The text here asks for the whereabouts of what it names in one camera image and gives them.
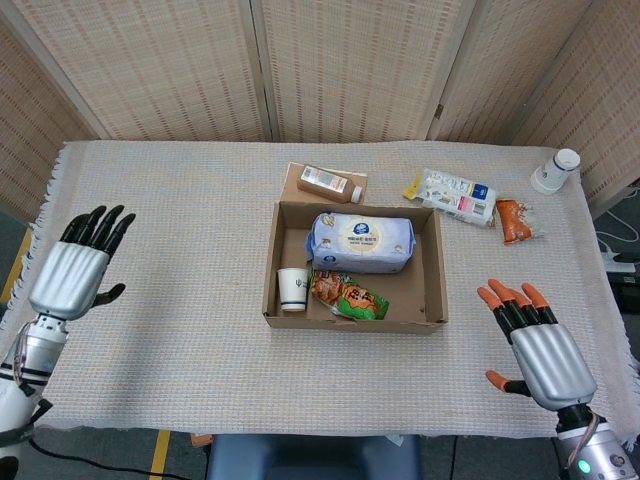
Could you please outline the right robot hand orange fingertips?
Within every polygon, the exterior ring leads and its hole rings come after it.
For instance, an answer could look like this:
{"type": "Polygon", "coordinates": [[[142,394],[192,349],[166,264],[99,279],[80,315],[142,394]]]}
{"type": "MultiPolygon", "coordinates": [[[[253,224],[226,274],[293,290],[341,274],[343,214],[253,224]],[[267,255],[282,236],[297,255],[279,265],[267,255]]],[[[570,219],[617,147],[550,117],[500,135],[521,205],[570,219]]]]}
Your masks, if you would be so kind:
{"type": "Polygon", "coordinates": [[[495,388],[530,397],[553,412],[591,402],[595,379],[573,336],[535,286],[524,283],[515,290],[490,279],[477,294],[493,313],[522,373],[520,380],[511,380],[486,371],[495,388]]]}

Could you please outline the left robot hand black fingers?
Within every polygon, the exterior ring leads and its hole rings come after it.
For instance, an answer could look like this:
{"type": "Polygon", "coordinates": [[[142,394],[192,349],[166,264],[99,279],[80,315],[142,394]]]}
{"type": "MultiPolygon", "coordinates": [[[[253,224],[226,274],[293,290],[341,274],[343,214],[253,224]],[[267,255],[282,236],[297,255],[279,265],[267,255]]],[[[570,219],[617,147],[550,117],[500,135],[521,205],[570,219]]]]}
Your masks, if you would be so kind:
{"type": "Polygon", "coordinates": [[[124,207],[100,205],[73,218],[47,256],[29,295],[40,315],[77,320],[90,309],[118,299],[126,285],[118,283],[102,292],[106,269],[136,215],[124,207]]]}

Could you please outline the green orange snack packet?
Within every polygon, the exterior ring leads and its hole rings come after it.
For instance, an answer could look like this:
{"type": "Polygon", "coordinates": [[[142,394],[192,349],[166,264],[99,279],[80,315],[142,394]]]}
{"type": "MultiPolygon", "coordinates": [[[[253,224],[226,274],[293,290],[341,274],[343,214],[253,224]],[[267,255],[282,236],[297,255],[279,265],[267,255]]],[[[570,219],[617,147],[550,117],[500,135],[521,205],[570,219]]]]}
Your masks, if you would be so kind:
{"type": "Polygon", "coordinates": [[[389,309],[386,298],[344,272],[313,270],[310,291],[334,315],[350,320],[383,320],[389,309]]]}

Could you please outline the blue white tissue pack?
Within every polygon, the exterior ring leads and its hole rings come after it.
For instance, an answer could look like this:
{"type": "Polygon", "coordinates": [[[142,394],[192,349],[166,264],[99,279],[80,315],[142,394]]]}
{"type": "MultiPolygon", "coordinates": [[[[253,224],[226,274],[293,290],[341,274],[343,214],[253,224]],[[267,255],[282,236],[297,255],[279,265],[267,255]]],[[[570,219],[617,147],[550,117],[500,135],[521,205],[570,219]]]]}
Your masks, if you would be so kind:
{"type": "Polygon", "coordinates": [[[305,250],[316,270],[395,274],[411,259],[415,245],[406,218],[330,212],[314,220],[305,250]]]}

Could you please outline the white paper cup blue logo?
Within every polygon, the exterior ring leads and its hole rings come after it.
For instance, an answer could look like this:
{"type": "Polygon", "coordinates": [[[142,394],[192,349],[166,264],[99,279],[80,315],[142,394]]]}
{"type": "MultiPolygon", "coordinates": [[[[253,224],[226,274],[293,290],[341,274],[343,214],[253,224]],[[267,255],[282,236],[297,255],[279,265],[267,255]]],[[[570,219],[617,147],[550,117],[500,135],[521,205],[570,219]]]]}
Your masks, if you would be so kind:
{"type": "Polygon", "coordinates": [[[290,312],[305,311],[308,291],[307,269],[279,269],[277,276],[281,309],[290,312]]]}

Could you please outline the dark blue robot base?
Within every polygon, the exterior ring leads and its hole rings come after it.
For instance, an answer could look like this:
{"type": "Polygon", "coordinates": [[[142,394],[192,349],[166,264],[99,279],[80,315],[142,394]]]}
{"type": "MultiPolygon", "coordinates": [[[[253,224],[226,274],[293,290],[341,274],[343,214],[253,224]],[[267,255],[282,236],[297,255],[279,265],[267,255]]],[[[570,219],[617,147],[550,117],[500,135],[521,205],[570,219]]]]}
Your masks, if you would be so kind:
{"type": "Polygon", "coordinates": [[[218,435],[206,480],[423,480],[420,438],[218,435]]]}

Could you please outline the open brown cardboard box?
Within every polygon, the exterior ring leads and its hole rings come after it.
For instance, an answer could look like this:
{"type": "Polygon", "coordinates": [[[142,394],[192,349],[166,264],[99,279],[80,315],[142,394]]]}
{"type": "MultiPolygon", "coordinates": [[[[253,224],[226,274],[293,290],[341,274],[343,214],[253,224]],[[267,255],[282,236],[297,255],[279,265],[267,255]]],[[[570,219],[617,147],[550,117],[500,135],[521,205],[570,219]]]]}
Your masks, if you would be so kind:
{"type": "Polygon", "coordinates": [[[448,307],[440,218],[432,210],[414,207],[322,204],[280,201],[273,211],[263,295],[263,316],[272,328],[333,330],[354,333],[429,335],[447,322],[448,307]],[[325,212],[407,218],[416,246],[402,271],[357,274],[355,281],[390,302],[382,320],[352,320],[334,315],[317,299],[303,312],[280,305],[277,271],[303,267],[304,243],[316,217],[325,212]]]}

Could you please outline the white power strip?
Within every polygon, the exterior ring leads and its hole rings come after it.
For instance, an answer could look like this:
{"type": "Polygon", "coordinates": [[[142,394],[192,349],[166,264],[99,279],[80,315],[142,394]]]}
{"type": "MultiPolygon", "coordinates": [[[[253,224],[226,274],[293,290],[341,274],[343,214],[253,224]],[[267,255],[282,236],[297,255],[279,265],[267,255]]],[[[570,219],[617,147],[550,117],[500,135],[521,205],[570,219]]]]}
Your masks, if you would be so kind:
{"type": "Polygon", "coordinates": [[[604,268],[608,273],[635,273],[640,264],[640,254],[634,252],[602,252],[604,268]]]}

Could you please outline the white woven tablecloth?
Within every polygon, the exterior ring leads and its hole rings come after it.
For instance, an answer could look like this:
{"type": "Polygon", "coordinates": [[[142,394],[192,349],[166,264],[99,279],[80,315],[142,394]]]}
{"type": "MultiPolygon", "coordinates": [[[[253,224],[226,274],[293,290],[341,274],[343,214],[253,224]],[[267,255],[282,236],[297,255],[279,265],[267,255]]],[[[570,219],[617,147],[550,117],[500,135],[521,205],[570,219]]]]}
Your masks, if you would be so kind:
{"type": "Polygon", "coordinates": [[[103,285],[114,303],[69,325],[46,388],[46,425],[195,433],[552,434],[555,417],[493,388],[519,369],[476,290],[490,278],[534,284],[596,379],[593,408],[627,441],[640,434],[640,378],[604,272],[578,176],[556,194],[530,186],[544,147],[438,141],[363,144],[70,142],[60,151],[0,322],[0,355],[34,313],[28,295],[76,215],[122,204],[136,219],[103,285]],[[422,336],[273,329],[262,315],[274,204],[287,167],[308,162],[368,177],[367,203],[400,206],[425,167],[531,205],[543,236],[441,221],[448,322],[422,336]]]}

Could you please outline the white bottle at edge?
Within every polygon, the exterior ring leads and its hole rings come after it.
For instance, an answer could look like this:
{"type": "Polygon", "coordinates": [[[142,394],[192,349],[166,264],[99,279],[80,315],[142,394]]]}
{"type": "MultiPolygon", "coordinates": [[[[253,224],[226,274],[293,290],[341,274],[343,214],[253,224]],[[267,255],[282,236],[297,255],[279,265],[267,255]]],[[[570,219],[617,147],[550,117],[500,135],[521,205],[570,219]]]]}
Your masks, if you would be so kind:
{"type": "Polygon", "coordinates": [[[531,186],[541,194],[554,194],[562,188],[580,163],[581,157],[576,151],[569,148],[560,149],[532,173],[531,186]]]}

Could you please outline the white plastic food package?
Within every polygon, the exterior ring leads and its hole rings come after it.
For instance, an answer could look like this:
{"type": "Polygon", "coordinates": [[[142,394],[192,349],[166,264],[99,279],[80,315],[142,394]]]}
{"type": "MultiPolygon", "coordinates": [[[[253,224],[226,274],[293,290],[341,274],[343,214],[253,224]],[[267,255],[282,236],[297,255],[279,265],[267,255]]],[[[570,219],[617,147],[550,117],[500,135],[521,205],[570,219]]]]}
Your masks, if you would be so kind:
{"type": "Polygon", "coordinates": [[[403,197],[468,224],[495,226],[497,193],[483,183],[425,168],[404,189],[403,197]]]}

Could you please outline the brown drink bottle white cap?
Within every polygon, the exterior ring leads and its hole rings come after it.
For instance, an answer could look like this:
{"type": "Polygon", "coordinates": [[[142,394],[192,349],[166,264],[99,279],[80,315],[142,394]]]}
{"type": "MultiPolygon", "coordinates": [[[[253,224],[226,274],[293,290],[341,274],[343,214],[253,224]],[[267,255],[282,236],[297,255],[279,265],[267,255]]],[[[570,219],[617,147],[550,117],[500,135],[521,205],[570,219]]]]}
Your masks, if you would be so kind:
{"type": "Polygon", "coordinates": [[[297,179],[299,190],[334,203],[358,204],[364,190],[348,177],[306,165],[297,179]]]}

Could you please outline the woven folding screen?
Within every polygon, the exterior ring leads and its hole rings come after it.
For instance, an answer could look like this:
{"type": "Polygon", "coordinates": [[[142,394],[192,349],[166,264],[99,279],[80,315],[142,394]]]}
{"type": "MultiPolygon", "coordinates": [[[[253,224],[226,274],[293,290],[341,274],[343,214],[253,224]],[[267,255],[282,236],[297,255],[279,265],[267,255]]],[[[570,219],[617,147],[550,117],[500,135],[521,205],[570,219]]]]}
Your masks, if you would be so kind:
{"type": "Polygon", "coordinates": [[[18,177],[71,139],[570,147],[600,215],[640,183],[640,0],[0,0],[0,110],[18,177]]]}

